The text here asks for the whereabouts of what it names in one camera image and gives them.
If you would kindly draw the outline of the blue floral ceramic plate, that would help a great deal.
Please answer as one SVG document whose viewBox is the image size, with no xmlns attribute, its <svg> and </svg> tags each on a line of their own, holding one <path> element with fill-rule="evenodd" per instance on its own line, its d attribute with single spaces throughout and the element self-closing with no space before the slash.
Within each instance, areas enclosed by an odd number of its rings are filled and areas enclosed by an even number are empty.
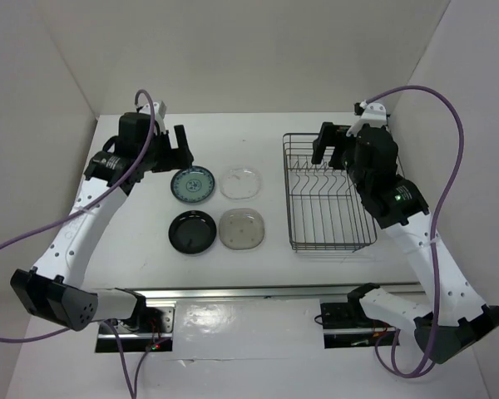
<svg viewBox="0 0 499 399">
<path fill-rule="evenodd" d="M 173 176 L 170 191 L 183 203 L 198 204 L 214 194 L 215 177 L 205 167 L 191 166 Z"/>
</svg>

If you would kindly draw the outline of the clear glass plate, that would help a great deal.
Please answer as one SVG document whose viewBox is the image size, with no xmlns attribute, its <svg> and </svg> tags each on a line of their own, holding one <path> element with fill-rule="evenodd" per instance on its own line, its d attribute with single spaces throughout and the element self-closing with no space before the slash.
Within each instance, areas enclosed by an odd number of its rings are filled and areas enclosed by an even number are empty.
<svg viewBox="0 0 499 399">
<path fill-rule="evenodd" d="M 253 199 L 262 187 L 260 173 L 249 166 L 230 167 L 220 177 L 220 192 L 230 200 Z"/>
</svg>

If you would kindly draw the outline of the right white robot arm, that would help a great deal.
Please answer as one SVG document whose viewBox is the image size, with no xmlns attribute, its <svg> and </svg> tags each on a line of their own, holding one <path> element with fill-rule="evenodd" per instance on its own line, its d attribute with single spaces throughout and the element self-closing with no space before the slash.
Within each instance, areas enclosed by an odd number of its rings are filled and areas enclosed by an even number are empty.
<svg viewBox="0 0 499 399">
<path fill-rule="evenodd" d="M 368 124 L 356 134 L 321 125 L 311 162 L 322 162 L 352 180 L 362 205 L 406 256 L 429 303 L 410 302 L 366 283 L 348 294 L 346 315 L 356 325 L 371 319 L 413 335 L 422 352 L 443 364 L 499 327 L 499 307 L 488 305 L 457 266 L 433 226 L 418 187 L 397 172 L 398 145 L 385 127 Z"/>
</svg>

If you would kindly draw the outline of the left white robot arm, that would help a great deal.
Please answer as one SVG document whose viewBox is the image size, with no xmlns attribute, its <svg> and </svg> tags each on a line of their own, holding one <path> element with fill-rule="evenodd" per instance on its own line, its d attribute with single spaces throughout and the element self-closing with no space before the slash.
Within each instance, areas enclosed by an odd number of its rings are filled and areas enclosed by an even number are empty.
<svg viewBox="0 0 499 399">
<path fill-rule="evenodd" d="M 78 216 L 65 223 L 50 247 L 28 271 L 18 269 L 10 284 L 32 315 L 81 331 L 89 323 L 118 320 L 126 330 L 141 330 L 156 313 L 146 298 L 121 289 L 86 291 L 82 284 L 90 258 L 113 215 L 147 172 L 184 170 L 192 166 L 185 128 L 174 127 L 177 146 L 160 117 L 127 112 L 118 133 L 90 159 L 76 204 Z"/>
</svg>

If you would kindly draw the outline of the black round plate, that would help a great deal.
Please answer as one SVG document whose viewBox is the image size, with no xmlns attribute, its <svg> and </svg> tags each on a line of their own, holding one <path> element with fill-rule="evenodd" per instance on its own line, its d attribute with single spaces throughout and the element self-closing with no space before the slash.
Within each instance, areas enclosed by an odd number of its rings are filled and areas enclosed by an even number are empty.
<svg viewBox="0 0 499 399">
<path fill-rule="evenodd" d="M 172 247 L 187 255 L 205 252 L 217 235 L 215 221 L 206 212 L 189 210 L 176 216 L 169 227 L 168 237 Z"/>
</svg>

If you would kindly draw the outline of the smoky grey glass plate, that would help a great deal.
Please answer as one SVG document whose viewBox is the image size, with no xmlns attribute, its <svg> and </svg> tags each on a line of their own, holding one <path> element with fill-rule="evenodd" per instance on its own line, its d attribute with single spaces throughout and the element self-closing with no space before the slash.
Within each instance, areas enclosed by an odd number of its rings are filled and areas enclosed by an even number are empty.
<svg viewBox="0 0 499 399">
<path fill-rule="evenodd" d="M 264 218 L 255 209 L 229 209 L 220 218 L 218 235 L 221 243 L 228 249 L 254 249 L 264 241 Z"/>
</svg>

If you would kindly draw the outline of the aluminium rail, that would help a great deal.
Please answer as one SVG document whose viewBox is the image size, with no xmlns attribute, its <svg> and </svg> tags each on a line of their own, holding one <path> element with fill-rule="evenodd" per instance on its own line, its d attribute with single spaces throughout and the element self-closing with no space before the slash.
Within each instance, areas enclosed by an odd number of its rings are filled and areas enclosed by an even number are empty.
<svg viewBox="0 0 499 399">
<path fill-rule="evenodd" d="M 345 297 L 360 284 L 316 284 L 220 288 L 135 288 L 157 301 L 230 301 L 251 299 L 300 299 Z"/>
</svg>

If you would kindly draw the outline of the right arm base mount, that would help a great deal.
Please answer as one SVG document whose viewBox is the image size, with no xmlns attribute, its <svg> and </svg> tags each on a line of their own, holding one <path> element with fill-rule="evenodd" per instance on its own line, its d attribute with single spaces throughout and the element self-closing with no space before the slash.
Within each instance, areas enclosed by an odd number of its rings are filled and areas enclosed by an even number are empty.
<svg viewBox="0 0 499 399">
<path fill-rule="evenodd" d="M 324 347 L 354 348 L 392 346 L 394 328 L 369 318 L 357 318 L 349 303 L 321 303 L 314 322 L 323 329 Z"/>
</svg>

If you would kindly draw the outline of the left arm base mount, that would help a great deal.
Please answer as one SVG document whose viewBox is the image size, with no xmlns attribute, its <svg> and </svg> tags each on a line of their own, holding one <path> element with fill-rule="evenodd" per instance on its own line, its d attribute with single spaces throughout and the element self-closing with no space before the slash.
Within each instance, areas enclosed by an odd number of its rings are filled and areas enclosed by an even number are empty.
<svg viewBox="0 0 499 399">
<path fill-rule="evenodd" d="M 137 325 L 124 320 L 112 319 L 111 325 L 118 332 L 124 353 L 171 352 L 174 342 L 175 301 L 148 300 L 148 314 Z M 118 353 L 116 338 L 102 322 L 104 313 L 96 311 L 95 321 L 100 321 L 96 334 L 95 353 Z"/>
</svg>

